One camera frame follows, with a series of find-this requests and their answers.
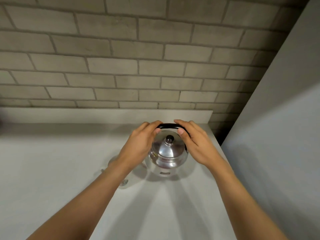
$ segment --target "black knob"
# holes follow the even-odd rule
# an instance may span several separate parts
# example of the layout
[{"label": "black knob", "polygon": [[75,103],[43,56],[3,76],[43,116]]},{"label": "black knob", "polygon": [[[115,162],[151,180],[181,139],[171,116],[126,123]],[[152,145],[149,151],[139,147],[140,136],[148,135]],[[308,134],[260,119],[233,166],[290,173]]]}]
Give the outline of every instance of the black knob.
[{"label": "black knob", "polygon": [[167,135],[165,138],[165,142],[171,144],[174,141],[173,135]]}]

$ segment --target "kettle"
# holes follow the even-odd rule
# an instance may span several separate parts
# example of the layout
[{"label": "kettle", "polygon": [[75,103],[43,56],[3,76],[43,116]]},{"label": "kettle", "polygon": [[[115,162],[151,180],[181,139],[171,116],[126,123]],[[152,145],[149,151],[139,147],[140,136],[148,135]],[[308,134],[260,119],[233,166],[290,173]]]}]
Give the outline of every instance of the kettle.
[{"label": "kettle", "polygon": [[[160,129],[182,128],[174,123],[158,125]],[[148,170],[161,177],[169,177],[178,172],[178,168],[185,163],[188,150],[178,133],[171,130],[161,130],[152,143],[152,147],[144,162]]]}]

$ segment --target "black handle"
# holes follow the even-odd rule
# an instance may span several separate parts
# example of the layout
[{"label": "black handle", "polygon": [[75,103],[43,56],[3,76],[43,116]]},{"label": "black handle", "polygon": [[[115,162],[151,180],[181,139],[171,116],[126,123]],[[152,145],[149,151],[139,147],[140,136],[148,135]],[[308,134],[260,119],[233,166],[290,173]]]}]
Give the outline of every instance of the black handle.
[{"label": "black handle", "polygon": [[160,128],[160,129],[179,129],[179,128],[182,128],[184,129],[188,135],[190,136],[189,132],[186,130],[186,128],[184,128],[182,125],[179,125],[179,124],[174,124],[174,123],[164,123],[164,124],[160,124],[157,126],[157,128]]}]

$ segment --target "wall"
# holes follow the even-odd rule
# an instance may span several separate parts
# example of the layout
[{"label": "wall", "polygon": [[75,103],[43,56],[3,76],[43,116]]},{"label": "wall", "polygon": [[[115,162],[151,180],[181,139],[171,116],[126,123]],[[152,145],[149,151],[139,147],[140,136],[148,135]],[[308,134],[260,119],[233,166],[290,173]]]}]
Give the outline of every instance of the wall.
[{"label": "wall", "polygon": [[320,0],[310,0],[222,144],[289,239],[320,236]]},{"label": "wall", "polygon": [[211,109],[230,128],[306,2],[0,0],[0,104]]}]

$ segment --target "white wall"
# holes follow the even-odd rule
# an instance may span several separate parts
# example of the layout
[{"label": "white wall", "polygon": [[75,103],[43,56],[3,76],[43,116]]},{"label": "white wall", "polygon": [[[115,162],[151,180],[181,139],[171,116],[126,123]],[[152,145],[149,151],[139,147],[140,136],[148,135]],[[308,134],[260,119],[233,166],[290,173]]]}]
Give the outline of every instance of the white wall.
[{"label": "white wall", "polygon": [[320,0],[310,0],[222,145],[290,239],[320,236]]}]

